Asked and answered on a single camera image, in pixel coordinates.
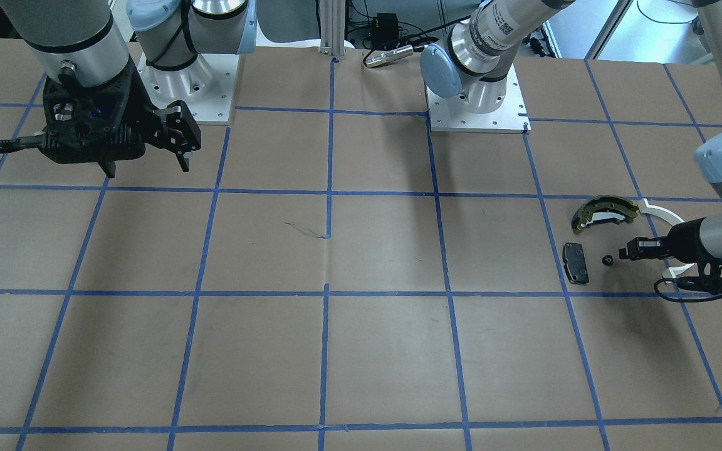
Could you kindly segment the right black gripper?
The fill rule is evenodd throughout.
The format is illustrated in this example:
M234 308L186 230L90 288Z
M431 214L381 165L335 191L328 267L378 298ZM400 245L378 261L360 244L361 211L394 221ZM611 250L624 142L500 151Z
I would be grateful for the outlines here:
M60 63L57 80L43 91L43 134L0 140L0 155L26 149L60 165L98 163L113 166L144 156L145 145L172 152L183 172L202 147L201 129L186 101L156 109L129 60L114 79L83 86L82 71L71 60Z

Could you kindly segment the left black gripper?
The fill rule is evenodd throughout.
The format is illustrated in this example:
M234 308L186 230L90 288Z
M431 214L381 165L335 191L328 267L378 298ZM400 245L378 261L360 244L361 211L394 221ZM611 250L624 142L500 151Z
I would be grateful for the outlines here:
M619 259L639 261L644 259L676 259L685 264L699 262L706 255L700 239L700 227L704 218L673 226L663 237L636 237L619 249Z

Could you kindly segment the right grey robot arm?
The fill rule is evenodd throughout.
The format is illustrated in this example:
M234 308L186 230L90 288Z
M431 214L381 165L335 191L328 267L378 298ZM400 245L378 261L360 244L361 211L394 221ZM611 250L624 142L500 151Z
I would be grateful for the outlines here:
M209 54L251 53L255 1L129 1L144 54L138 68L104 1L2 1L0 6L48 75L46 125L37 136L0 140L0 154L36 148L60 165L117 162L168 150L184 172L201 149L191 102L218 95Z

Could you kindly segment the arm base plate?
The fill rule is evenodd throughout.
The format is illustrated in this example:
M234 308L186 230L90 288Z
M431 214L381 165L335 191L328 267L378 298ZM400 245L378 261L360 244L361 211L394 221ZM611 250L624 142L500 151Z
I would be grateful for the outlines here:
M529 115L515 66L498 82L478 81L463 94L444 99L425 88L433 132L525 133Z
M137 69L157 108L180 100L198 125L229 125L240 61L235 54L199 54L188 68L161 71L143 54Z

